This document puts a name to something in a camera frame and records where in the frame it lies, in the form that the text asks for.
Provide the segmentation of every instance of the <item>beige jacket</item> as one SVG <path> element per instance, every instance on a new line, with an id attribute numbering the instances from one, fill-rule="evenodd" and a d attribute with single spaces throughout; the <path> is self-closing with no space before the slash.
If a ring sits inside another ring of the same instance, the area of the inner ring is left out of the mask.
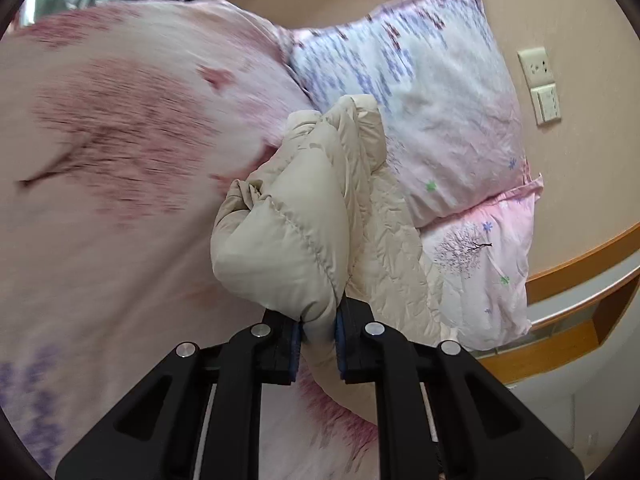
<path id="1" fill-rule="evenodd" d="M 343 292 L 409 339 L 451 336 L 432 310 L 420 238 L 395 178 L 375 99 L 342 97 L 287 121 L 281 148 L 236 180 L 211 237 L 217 279 L 236 296 L 304 322 L 303 355 L 341 405 L 376 420 L 370 384 L 345 385 L 333 346 Z"/>

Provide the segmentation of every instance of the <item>wall switch panel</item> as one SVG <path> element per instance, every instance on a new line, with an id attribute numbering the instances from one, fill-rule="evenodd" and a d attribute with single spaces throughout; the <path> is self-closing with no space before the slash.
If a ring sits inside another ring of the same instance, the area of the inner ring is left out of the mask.
<path id="1" fill-rule="evenodd" d="M 527 79 L 527 86 L 530 89 L 549 85 L 555 81 L 545 47 L 539 46 L 527 50 L 519 50 L 518 57 L 520 58 L 524 77 Z"/>
<path id="2" fill-rule="evenodd" d="M 531 89 L 533 109 L 536 111 L 536 123 L 544 124 L 560 119 L 560 102 L 556 84 Z"/>

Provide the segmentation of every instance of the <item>silver screw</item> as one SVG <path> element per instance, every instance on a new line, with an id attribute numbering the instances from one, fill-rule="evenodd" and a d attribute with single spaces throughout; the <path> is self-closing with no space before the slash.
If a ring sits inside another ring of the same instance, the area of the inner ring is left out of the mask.
<path id="1" fill-rule="evenodd" d="M 251 334 L 256 337 L 265 337 L 271 333 L 271 327 L 264 323 L 258 323 L 257 325 L 253 325 L 251 327 Z"/>
<path id="2" fill-rule="evenodd" d="M 193 343 L 180 343 L 175 348 L 175 353 L 177 353 L 180 357 L 191 357 L 196 353 L 196 345 Z"/>
<path id="3" fill-rule="evenodd" d="M 382 323 L 372 322 L 367 323 L 364 326 L 364 331 L 369 335 L 380 335 L 385 331 L 385 326 Z"/>
<path id="4" fill-rule="evenodd" d="M 440 350 L 442 350 L 447 355 L 458 355 L 462 348 L 457 342 L 448 339 L 446 341 L 443 341 L 443 343 L 440 345 Z"/>

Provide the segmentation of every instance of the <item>pink floral bedding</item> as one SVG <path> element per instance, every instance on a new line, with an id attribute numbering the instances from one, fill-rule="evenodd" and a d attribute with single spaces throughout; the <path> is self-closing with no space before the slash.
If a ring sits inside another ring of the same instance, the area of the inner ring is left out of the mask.
<path id="1" fill-rule="evenodd" d="M 181 341 L 262 309 L 214 279 L 228 184 L 310 108 L 269 22 L 226 2 L 51 16 L 0 42 L 0 405 L 50 473 Z M 373 478 L 375 428 L 303 371 L 265 387 L 261 478 Z"/>

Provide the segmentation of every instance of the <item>beige wall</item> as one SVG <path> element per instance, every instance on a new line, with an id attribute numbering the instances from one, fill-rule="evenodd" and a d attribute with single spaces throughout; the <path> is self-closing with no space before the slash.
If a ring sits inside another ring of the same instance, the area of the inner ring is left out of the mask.
<path id="1" fill-rule="evenodd" d="M 229 0 L 287 27 L 359 18 L 385 0 Z M 532 272 L 640 221 L 640 41 L 614 0 L 484 0 L 524 115 L 527 156 L 546 189 Z M 516 51 L 545 45 L 561 123 L 537 128 Z"/>

